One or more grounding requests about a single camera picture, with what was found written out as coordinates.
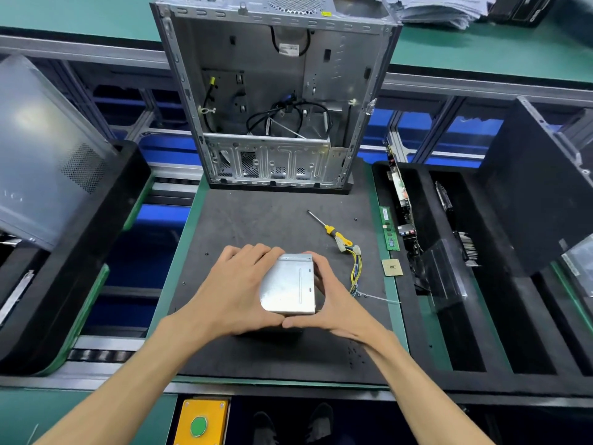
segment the hand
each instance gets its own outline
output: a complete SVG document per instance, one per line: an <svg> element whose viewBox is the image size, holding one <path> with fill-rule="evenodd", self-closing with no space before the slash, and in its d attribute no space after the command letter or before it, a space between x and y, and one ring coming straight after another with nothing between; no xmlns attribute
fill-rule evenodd
<svg viewBox="0 0 593 445"><path fill-rule="evenodd" d="M322 328L336 336L366 344L376 330L384 329L334 275L327 259L313 252L315 286L326 296L322 310L311 316L288 317L284 328Z"/></svg>
<svg viewBox="0 0 593 445"><path fill-rule="evenodd" d="M281 248L263 244L222 251L196 295L168 316L191 353L220 336L282 323L284 316L266 311L259 299L262 279L281 254Z"/></svg>

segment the circuit board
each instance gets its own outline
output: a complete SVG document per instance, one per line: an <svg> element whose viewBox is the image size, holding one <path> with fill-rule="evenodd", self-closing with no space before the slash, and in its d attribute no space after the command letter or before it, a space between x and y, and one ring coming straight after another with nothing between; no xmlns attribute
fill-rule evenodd
<svg viewBox="0 0 593 445"><path fill-rule="evenodd" d="M387 245L389 251L398 252L400 246L397 243L397 227L393 223L391 209L388 206L379 206L379 213L383 226L383 234L385 235L385 245Z"/></svg>

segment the screwdriver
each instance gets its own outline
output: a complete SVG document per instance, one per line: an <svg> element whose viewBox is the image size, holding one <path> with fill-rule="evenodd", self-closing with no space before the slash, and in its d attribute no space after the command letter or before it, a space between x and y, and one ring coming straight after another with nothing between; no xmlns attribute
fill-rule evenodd
<svg viewBox="0 0 593 445"><path fill-rule="evenodd" d="M333 238L339 237L340 239L342 239L342 241L344 242L344 245L346 245L347 247L352 247L354 244L352 243L351 240L346 239L341 232L337 232L336 229L334 227L331 227L330 225L326 225L324 224L321 220L319 220L315 214L313 214L309 209L307 209L307 212L309 214L311 214L311 216L317 220L320 224L323 225L323 227L326 229L326 232L332 236Z"/></svg>

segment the stack of papers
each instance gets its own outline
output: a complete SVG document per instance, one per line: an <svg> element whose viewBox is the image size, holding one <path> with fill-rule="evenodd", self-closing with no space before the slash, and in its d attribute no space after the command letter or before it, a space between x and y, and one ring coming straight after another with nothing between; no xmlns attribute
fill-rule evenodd
<svg viewBox="0 0 593 445"><path fill-rule="evenodd" d="M471 22L488 15L496 0L378 0L390 6L392 15L403 23L435 23L466 29Z"/></svg>

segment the green button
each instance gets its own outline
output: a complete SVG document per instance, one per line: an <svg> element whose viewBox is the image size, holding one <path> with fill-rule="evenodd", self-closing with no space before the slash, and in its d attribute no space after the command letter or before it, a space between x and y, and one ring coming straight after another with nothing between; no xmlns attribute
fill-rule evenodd
<svg viewBox="0 0 593 445"><path fill-rule="evenodd" d="M196 417L191 422L191 435L194 437L200 437L202 434L206 432L206 428L208 427L208 421L206 417Z"/></svg>

